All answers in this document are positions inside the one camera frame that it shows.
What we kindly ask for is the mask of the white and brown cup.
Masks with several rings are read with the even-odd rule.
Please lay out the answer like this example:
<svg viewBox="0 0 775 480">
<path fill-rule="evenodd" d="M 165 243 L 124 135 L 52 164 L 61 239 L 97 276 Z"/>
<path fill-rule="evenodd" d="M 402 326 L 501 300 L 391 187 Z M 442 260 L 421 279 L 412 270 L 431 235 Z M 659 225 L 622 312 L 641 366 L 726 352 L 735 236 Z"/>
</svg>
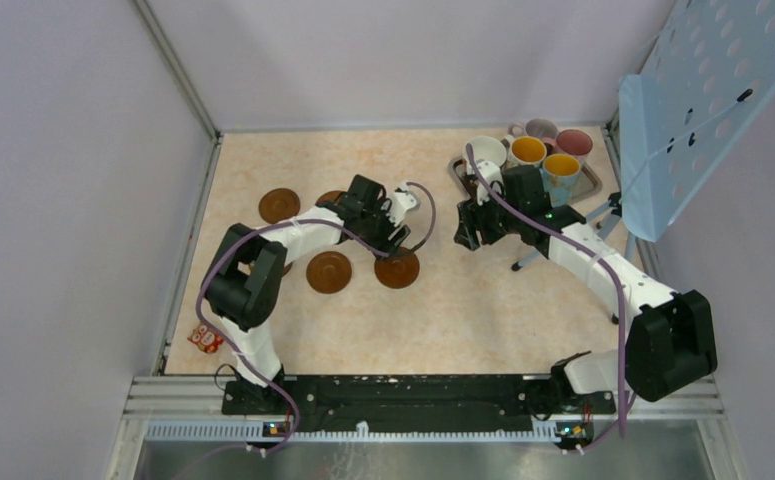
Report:
<svg viewBox="0 0 775 480">
<path fill-rule="evenodd" d="M 498 170 L 501 170 L 507 161 L 508 150 L 500 140 L 485 135 L 475 136 L 467 141 L 462 151 L 463 162 L 468 175 L 474 173 L 473 167 L 469 162 L 469 151 L 472 151 L 477 167 L 480 167 L 481 163 L 486 161 Z"/>
</svg>

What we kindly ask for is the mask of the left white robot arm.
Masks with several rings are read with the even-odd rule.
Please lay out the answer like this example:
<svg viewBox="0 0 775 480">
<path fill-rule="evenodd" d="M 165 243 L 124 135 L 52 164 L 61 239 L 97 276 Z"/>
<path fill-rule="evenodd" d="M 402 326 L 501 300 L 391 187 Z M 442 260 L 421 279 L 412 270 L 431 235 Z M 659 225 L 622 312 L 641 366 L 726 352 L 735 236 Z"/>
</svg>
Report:
<svg viewBox="0 0 775 480">
<path fill-rule="evenodd" d="M 277 304 L 284 269 L 303 256 L 358 241 L 377 257 L 399 252 L 410 235 L 407 215 L 419 198 L 402 183 L 393 191 L 362 175 L 335 200 L 257 229 L 241 223 L 226 231 L 201 283 L 196 305 L 208 305 L 231 346 L 246 401 L 260 413 L 282 404 L 282 364 L 267 321 Z"/>
</svg>

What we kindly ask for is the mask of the light blue music stand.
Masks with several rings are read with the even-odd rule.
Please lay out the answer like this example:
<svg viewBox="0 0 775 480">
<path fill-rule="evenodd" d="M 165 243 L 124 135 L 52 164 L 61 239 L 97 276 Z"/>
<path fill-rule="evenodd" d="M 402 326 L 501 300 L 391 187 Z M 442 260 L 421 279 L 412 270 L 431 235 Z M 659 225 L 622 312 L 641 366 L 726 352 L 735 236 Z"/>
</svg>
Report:
<svg viewBox="0 0 775 480">
<path fill-rule="evenodd" d="M 723 327 L 775 321 L 775 1 L 527 1 L 518 118 L 614 119 L 623 169 L 664 204 L 669 279 Z"/>
</svg>

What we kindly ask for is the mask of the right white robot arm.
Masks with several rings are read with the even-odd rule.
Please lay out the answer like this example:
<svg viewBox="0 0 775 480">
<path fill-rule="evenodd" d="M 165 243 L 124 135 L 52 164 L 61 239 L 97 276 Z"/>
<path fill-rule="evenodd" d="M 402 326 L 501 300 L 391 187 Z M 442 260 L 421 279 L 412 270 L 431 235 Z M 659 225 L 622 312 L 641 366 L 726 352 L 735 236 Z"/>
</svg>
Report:
<svg viewBox="0 0 775 480">
<path fill-rule="evenodd" d="M 553 206 L 534 167 L 500 171 L 464 164 L 458 180 L 457 244 L 475 251 L 508 235 L 569 271 L 618 320 L 618 346 L 558 362 L 552 404 L 575 412 L 597 392 L 629 391 L 657 402 L 712 374 L 718 366 L 712 311 L 696 290 L 681 293 L 655 280 L 610 247 L 569 205 Z"/>
</svg>

